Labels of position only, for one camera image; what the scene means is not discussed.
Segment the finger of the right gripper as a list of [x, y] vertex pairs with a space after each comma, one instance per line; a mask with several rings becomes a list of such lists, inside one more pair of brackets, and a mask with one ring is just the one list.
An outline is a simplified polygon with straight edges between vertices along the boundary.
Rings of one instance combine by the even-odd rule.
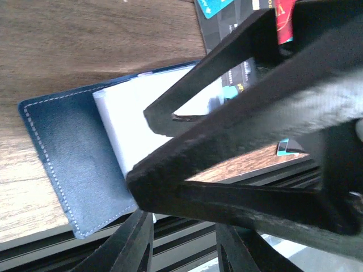
[[[211, 125], [172, 137], [132, 168], [126, 182], [139, 207], [362, 251], [361, 35], [360, 16], [295, 19], [290, 57], [280, 53]], [[285, 138], [302, 153], [277, 156]], [[226, 183], [305, 157], [319, 170], [313, 188]]]
[[189, 129], [211, 125], [217, 112], [195, 122], [174, 121], [172, 114], [221, 75], [251, 57], [269, 69], [280, 63], [273, 9], [252, 13], [181, 80], [150, 104], [143, 112], [149, 128], [156, 134], [175, 137]]

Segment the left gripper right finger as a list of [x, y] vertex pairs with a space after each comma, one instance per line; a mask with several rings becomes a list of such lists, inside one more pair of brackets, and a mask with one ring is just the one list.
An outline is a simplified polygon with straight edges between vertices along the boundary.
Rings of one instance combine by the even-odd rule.
[[217, 223], [216, 240], [220, 271], [301, 270], [254, 230]]

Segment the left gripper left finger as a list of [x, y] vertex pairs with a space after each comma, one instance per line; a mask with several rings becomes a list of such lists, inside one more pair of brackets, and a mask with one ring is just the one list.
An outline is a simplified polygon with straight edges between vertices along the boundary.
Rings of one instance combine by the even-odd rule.
[[72, 271], [150, 271], [153, 239], [153, 214], [138, 209]]

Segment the blue leather card holder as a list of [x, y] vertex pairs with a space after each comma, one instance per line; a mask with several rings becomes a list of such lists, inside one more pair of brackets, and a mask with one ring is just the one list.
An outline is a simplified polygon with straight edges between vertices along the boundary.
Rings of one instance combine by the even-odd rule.
[[93, 93], [134, 74], [19, 103], [28, 130], [73, 234], [84, 239], [136, 209]]

